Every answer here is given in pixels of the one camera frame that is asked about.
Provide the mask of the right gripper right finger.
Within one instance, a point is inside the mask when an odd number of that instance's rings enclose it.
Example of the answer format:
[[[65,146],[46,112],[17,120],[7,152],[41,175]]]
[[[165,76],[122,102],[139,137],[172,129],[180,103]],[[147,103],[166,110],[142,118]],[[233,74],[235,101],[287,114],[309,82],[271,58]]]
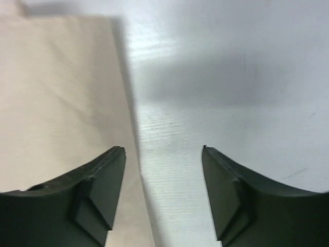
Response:
[[[204,146],[202,166],[222,246],[328,246],[328,193],[295,188]]]

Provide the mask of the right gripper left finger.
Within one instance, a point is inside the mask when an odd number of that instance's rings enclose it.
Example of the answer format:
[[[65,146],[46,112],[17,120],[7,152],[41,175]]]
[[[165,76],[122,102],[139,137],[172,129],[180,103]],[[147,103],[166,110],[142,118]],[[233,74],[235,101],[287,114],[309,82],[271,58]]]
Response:
[[[28,190],[1,194],[1,246],[105,246],[113,229],[125,149]]]

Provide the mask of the beige cloth kit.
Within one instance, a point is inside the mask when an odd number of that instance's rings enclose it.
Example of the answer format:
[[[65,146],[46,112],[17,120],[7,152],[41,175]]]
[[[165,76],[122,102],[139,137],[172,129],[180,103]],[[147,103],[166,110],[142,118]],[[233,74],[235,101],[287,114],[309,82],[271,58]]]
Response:
[[[1,191],[26,189],[113,146],[126,151],[107,246],[154,246],[110,19],[1,19]]]

